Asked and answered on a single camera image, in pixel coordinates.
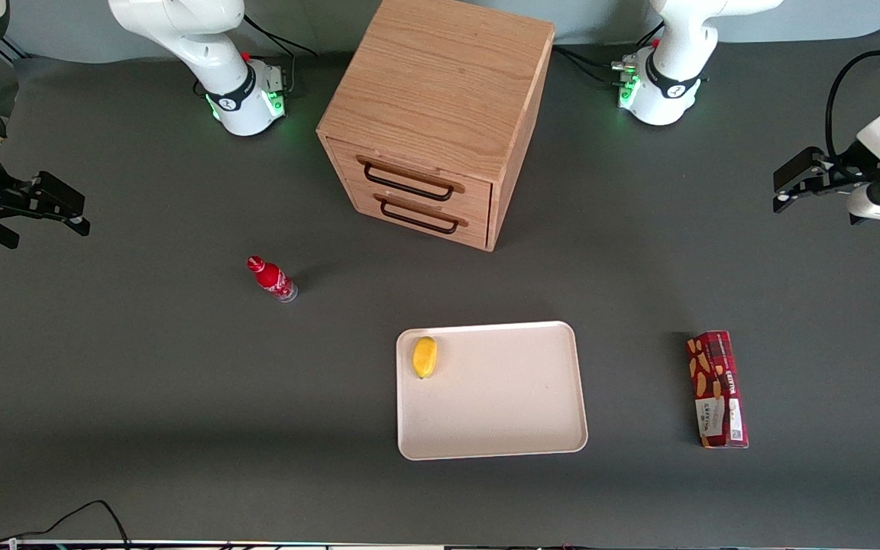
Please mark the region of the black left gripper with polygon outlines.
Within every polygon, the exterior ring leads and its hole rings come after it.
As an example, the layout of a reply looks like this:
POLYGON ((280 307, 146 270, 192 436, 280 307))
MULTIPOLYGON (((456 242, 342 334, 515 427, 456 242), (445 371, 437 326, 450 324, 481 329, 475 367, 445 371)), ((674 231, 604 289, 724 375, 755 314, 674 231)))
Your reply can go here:
POLYGON ((805 147, 773 172, 773 212, 779 215, 799 198, 845 194, 865 184, 874 189, 871 202, 880 202, 880 159, 866 146, 852 144, 841 154, 805 147))

